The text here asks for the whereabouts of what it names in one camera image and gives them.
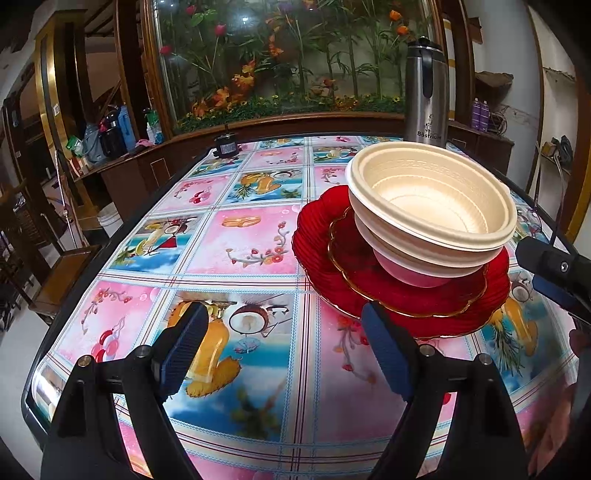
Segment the pink bowl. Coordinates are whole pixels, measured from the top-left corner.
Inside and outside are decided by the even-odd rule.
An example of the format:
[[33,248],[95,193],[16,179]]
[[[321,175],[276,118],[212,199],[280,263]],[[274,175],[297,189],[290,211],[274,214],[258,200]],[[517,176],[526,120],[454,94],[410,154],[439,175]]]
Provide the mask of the pink bowl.
[[435,288],[450,282],[450,279],[429,276],[405,268],[389,260],[378,251],[374,251],[374,256],[386,272],[408,285],[419,288]]

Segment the beige plastic bowl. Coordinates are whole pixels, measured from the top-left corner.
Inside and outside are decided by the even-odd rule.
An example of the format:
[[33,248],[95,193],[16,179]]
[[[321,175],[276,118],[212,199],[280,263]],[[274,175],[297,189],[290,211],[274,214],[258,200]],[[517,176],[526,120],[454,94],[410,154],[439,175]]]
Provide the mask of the beige plastic bowl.
[[477,162],[437,146],[370,145],[346,165],[346,183],[387,224],[454,250],[497,249],[517,225],[505,184]]
[[503,247],[485,252],[466,252],[439,246],[389,225],[349,193],[353,221],[363,239],[391,263],[417,274],[460,278],[475,273],[494,260]]

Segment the gold-rimmed red plate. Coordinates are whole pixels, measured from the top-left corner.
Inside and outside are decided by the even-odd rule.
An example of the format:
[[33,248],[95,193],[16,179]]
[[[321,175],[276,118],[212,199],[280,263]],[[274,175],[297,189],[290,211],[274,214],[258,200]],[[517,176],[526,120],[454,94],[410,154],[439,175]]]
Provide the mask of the gold-rimmed red plate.
[[441,286],[420,288],[391,275],[378,262],[372,247],[346,208],[329,225],[329,259],[356,293],[408,318],[449,318],[466,312],[488,287],[489,267],[452,279]]

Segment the large red scalloped plate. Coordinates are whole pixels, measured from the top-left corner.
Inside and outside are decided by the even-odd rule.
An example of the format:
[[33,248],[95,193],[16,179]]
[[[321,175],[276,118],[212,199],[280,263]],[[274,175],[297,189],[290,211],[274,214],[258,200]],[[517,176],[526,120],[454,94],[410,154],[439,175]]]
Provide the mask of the large red scalloped plate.
[[[329,225],[344,213],[349,203],[349,189],[335,186],[322,193],[301,209],[297,230],[293,236],[293,250],[318,293],[335,310],[359,320],[363,305],[370,302],[356,293],[342,278],[328,255]],[[510,293],[509,254],[506,249],[491,262],[488,287],[482,298],[459,315],[449,318],[408,318],[396,314],[382,304],[393,323],[404,327],[420,339],[463,336],[479,330],[506,302]]]

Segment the colourful patterned tablecloth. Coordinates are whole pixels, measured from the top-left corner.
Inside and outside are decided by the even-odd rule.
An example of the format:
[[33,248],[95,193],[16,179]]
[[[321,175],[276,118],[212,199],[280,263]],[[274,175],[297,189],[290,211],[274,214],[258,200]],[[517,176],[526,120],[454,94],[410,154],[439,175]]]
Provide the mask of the colourful patterned tablecloth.
[[297,216],[372,136],[246,143],[198,158],[118,233],[32,366],[23,416],[43,441],[84,355],[125,357],[190,303],[209,326],[165,410],[206,479],[363,479],[404,410],[358,322],[315,293]]

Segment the white plastic bucket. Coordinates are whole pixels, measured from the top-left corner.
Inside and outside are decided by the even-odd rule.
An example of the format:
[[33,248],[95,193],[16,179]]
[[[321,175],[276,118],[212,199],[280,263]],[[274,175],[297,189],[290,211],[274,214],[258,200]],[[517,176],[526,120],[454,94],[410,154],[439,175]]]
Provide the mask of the white plastic bucket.
[[113,202],[106,205],[98,212],[97,220],[109,238],[113,237],[117,230],[123,225],[123,221]]

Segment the wooden chair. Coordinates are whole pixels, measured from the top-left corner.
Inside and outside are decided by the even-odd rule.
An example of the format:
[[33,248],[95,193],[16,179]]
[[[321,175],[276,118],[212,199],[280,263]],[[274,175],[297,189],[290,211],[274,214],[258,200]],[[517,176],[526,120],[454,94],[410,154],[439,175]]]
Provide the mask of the wooden chair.
[[[39,248],[19,222],[14,211],[18,196],[25,199],[24,209],[28,212],[35,230],[58,253],[58,258],[52,266],[41,255]],[[64,250],[50,225],[47,222],[42,223],[41,214],[34,209],[25,181],[16,188],[8,187],[1,197],[1,232],[6,235],[16,257],[23,262],[24,267],[39,283],[39,289],[33,297],[30,297],[12,274],[6,269],[3,270],[3,273],[26,301],[28,308],[50,326],[76,281],[100,251],[101,246],[90,245]]]

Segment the purple bottles on shelf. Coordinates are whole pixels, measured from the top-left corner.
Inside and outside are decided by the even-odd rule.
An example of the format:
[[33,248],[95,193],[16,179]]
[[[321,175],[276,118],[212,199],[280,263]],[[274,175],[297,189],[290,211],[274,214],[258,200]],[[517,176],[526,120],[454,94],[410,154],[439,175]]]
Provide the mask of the purple bottles on shelf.
[[480,132],[489,129],[490,108],[487,101],[475,98],[472,105],[471,127]]

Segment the stainless steel thermos jug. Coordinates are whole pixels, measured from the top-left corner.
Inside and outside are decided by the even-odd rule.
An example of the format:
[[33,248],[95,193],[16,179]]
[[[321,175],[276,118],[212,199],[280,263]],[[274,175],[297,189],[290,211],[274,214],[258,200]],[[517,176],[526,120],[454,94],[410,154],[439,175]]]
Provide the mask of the stainless steel thermos jug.
[[408,43],[406,141],[445,147],[449,115],[449,68],[442,47],[428,37]]

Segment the small black timer device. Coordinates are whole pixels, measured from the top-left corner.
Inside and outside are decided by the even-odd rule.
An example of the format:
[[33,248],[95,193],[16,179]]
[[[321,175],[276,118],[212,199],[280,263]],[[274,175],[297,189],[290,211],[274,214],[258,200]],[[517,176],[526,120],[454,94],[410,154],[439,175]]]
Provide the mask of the small black timer device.
[[235,133],[228,129],[228,124],[224,125],[224,131],[214,138],[213,155],[216,158],[233,158],[240,152]]

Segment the black kettle on counter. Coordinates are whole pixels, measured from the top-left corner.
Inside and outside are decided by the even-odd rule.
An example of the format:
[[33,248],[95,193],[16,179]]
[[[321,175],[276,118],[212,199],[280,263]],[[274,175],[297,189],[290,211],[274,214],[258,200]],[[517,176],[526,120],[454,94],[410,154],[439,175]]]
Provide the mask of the black kettle on counter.
[[118,123],[118,111],[111,110],[99,123],[99,140],[104,155],[117,159],[127,153],[122,131]]

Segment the blue bottle on counter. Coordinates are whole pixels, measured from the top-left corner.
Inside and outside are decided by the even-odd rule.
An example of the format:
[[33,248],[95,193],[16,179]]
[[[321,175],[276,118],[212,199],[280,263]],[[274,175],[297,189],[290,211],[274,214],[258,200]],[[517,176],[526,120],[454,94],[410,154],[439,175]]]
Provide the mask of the blue bottle on counter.
[[117,120],[126,150],[131,152],[135,148],[136,139],[126,105],[120,107]]

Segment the artificial flower display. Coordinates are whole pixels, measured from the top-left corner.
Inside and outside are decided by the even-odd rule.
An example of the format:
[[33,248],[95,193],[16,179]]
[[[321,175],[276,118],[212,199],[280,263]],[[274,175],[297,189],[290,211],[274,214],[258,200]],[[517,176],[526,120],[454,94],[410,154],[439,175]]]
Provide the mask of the artificial flower display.
[[174,132],[284,114],[403,113],[430,1],[153,1]]

